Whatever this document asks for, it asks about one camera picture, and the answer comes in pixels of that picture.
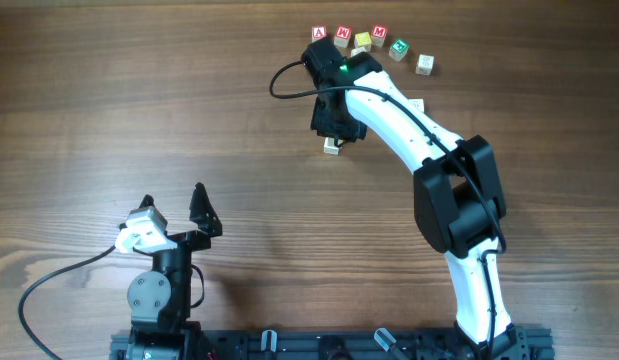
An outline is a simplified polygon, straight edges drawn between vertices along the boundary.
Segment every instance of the black cable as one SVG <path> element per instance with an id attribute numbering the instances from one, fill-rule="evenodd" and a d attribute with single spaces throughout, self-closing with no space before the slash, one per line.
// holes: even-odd
<path id="1" fill-rule="evenodd" d="M 53 351 L 51 351 L 47 346 L 45 346 L 45 344 L 42 343 L 42 341 L 40 341 L 40 339 L 38 339 L 38 337 L 36 336 L 36 334 L 33 333 L 33 331 L 31 330 L 31 328 L 29 327 L 29 324 L 27 323 L 27 320 L 25 319 L 25 301 L 27 300 L 27 297 L 31 294 L 32 291 L 34 291 L 38 286 L 42 285 L 43 283 L 45 283 L 47 280 L 52 279 L 60 274 L 64 274 L 67 271 L 71 271 L 71 270 L 75 270 L 79 267 L 91 264 L 92 262 L 98 261 L 100 259 L 102 259 L 103 257 L 109 255 L 116 247 L 112 246 L 109 249 L 105 250 L 103 253 L 101 253 L 100 255 L 94 256 L 91 259 L 79 262 L 77 264 L 73 264 L 70 266 L 67 266 L 65 268 L 62 268 L 60 270 L 56 270 L 50 274 L 47 274 L 45 276 L 43 276 L 42 278 L 40 278 L 38 281 L 36 281 L 35 283 L 33 283 L 31 286 L 29 286 L 29 288 L 27 288 L 27 290 L 25 290 L 24 294 L 22 294 L 22 297 L 20 298 L 20 303 L 18 304 L 18 317 L 20 318 L 20 325 L 22 325 L 22 327 L 25 329 L 25 332 L 27 333 L 27 335 L 29 335 L 29 337 L 31 338 L 31 340 L 33 340 L 34 343 L 36 343 L 36 345 L 38 345 L 38 347 L 45 352 L 45 354 L 47 354 L 50 358 L 54 359 L 54 360 L 61 360 L 60 357 L 56 354 L 53 353 Z"/>
<path id="2" fill-rule="evenodd" d="M 494 231 L 495 236 L 498 238 L 498 241 L 500 242 L 500 250 L 486 250 L 485 252 L 482 253 L 481 258 L 479 259 L 479 261 L 483 265 L 483 269 L 485 272 L 485 282 L 487 285 L 487 292 L 489 295 L 489 304 L 490 304 L 489 311 L 491 313 L 491 326 L 490 326 L 490 331 L 489 331 L 490 335 L 488 337 L 488 344 L 487 344 L 487 359 L 491 360 L 491 353 L 493 351 L 493 340 L 495 337 L 495 323 L 496 323 L 495 307 L 496 305 L 495 305 L 495 296 L 493 294 L 493 288 L 491 285 L 491 278 L 489 276 L 489 270 L 487 269 L 487 255 L 504 254 L 505 251 L 507 250 L 507 243 L 505 240 L 505 236 L 502 233 L 502 229 L 500 228 L 500 224 L 498 223 L 498 219 L 496 219 L 496 216 L 489 209 L 489 205 L 487 204 L 487 201 L 485 200 L 484 196 L 480 192 L 480 189 L 478 189 L 478 186 L 476 185 L 476 183 L 473 181 L 473 179 L 469 175 L 467 169 L 465 169 L 465 167 L 460 163 L 460 161 L 458 161 L 458 159 L 456 159 L 456 157 L 451 154 L 451 151 L 449 151 L 449 149 L 447 149 L 447 147 L 442 142 L 440 142 L 438 137 L 435 134 L 431 133 L 431 131 L 429 131 L 429 129 L 409 109 L 407 109 L 404 105 L 402 105 L 398 100 L 394 99 L 389 94 L 386 94 L 380 90 L 365 87 L 365 86 L 333 86 L 333 87 L 328 87 L 328 88 L 323 88 L 323 89 L 304 91 L 304 92 L 300 92 L 296 94 L 282 94 L 282 95 L 276 94 L 273 92 L 273 85 L 276 82 L 276 79 L 278 79 L 278 77 L 283 72 L 285 72 L 287 69 L 291 67 L 303 65 L 303 64 L 304 63 L 302 61 L 294 61 L 288 65 L 285 65 L 280 70 L 278 70 L 278 72 L 271 79 L 271 83 L 269 83 L 269 94 L 271 94 L 271 96 L 277 99 L 297 99 L 297 98 L 301 98 L 305 96 L 318 95 L 318 94 L 323 94 L 323 93 L 332 92 L 332 91 L 357 90 L 357 91 L 364 91 L 364 92 L 368 92 L 368 93 L 372 93 L 374 95 L 380 96 L 383 101 L 389 101 L 394 106 L 396 106 L 398 109 L 400 109 L 405 115 L 407 115 L 420 128 L 420 130 L 422 130 L 424 135 L 427 136 L 432 143 L 436 144 L 436 146 L 440 150 L 442 150 L 442 152 L 445 153 L 445 155 L 447 156 L 447 159 L 449 159 L 453 167 L 460 173 L 460 175 L 465 178 L 465 181 L 467 182 L 467 184 L 469 184 L 469 187 L 471 188 L 472 192 L 475 194 L 476 198 L 478 199 L 482 207 L 485 209 L 485 212 L 487 213 L 487 216 L 489 217 L 489 220 L 492 224 L 492 230 Z"/>
<path id="3" fill-rule="evenodd" d="M 193 303 L 190 307 L 191 309 L 195 309 L 198 306 L 200 306 L 200 304 L 202 304 L 202 302 L 205 300 L 205 278 L 204 276 L 202 276 L 202 270 L 200 270 L 199 267 L 197 267 L 194 264 L 191 264 L 191 268 L 194 269 L 198 273 L 198 276 L 200 276 L 200 282 L 202 283 L 202 295 L 200 295 L 200 299 L 198 299 L 198 301 Z"/>

